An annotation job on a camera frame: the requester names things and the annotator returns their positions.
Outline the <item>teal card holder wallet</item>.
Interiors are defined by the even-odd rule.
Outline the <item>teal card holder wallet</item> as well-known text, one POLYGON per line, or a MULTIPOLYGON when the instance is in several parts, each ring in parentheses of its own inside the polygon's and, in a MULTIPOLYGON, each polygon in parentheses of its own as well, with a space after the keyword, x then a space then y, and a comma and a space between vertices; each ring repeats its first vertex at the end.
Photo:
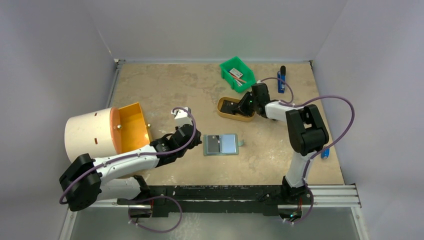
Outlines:
POLYGON ((238 155, 239 147, 242 147, 245 144, 243 139, 239 139, 238 135, 235 133, 228 134, 212 134, 220 136, 220 153, 218 154, 207 154, 207 136, 203 136, 203 155, 204 156, 226 156, 226 155, 238 155))

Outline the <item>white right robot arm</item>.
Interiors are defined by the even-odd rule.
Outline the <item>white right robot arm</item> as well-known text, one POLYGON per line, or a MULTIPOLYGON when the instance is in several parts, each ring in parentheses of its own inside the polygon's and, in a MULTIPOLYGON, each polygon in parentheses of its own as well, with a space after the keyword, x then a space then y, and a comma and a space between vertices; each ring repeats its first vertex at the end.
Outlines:
POLYGON ((282 200, 294 203, 306 192, 306 181, 313 154, 321 151, 329 142, 329 134, 318 107, 315 104, 293 106, 279 100, 272 100, 265 83, 252 85, 251 91, 243 98, 224 100, 221 112, 252 117, 257 114, 263 118, 286 123, 289 143, 294 151, 289 170, 282 179, 282 200))

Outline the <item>black credit card stack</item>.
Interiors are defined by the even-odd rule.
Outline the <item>black credit card stack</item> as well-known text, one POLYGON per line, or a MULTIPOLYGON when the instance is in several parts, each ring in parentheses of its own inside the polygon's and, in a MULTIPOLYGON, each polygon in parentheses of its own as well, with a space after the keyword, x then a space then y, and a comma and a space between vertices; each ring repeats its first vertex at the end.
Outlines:
POLYGON ((230 114, 230 115, 233 115, 234 114, 234 112, 235 112, 235 109, 237 108, 237 103, 234 103, 233 101, 230 101, 230 100, 224 100, 223 102, 222 102, 222 106, 221 106, 221 108, 220 108, 220 111, 222 112, 222 113, 225 113, 225 114, 230 114))

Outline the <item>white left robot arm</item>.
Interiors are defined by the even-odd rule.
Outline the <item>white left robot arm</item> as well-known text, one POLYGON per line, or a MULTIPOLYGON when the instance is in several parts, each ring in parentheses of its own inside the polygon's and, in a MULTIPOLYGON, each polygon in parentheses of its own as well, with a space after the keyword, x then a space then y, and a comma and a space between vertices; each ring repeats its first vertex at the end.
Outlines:
POLYGON ((127 153, 97 158, 81 154, 59 178, 63 190, 59 203, 68 205, 72 212, 83 210, 101 199, 106 183, 171 164, 201 143, 202 133, 195 126, 185 124, 177 127, 174 133, 127 153))

